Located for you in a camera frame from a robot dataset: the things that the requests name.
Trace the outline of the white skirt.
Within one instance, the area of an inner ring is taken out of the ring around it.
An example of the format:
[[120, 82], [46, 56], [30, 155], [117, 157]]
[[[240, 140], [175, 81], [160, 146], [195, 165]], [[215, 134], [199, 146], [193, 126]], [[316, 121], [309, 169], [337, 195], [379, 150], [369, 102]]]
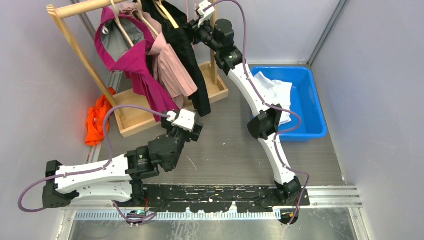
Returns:
[[281, 105], [282, 109], [291, 110], [291, 90], [293, 84], [278, 79], [269, 79], [261, 71], [254, 79], [255, 87], [268, 104]]

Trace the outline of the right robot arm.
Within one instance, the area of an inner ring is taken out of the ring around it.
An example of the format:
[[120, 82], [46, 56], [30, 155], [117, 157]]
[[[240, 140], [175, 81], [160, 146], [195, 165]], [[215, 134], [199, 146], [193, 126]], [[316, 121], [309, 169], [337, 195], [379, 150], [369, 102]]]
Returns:
[[264, 94], [254, 84], [244, 51], [235, 46], [232, 23], [219, 19], [212, 26], [210, 20], [197, 19], [191, 20], [184, 29], [195, 45], [203, 43], [215, 52], [216, 65], [233, 81], [247, 101], [253, 114], [247, 129], [259, 141], [268, 157], [279, 202], [286, 206], [298, 203], [303, 197], [303, 187], [278, 139], [282, 107], [276, 103], [266, 103]]

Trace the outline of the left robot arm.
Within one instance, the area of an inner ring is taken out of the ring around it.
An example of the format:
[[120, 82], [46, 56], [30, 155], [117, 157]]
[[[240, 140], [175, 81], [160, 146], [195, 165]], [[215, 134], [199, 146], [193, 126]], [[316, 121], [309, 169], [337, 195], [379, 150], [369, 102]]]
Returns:
[[42, 192], [46, 209], [62, 208], [83, 200], [112, 200], [141, 206], [146, 200], [143, 180], [156, 177], [160, 169], [173, 171], [186, 143], [198, 141], [204, 125], [193, 111], [170, 111], [162, 118], [165, 134], [135, 150], [85, 165], [46, 164], [48, 178]]

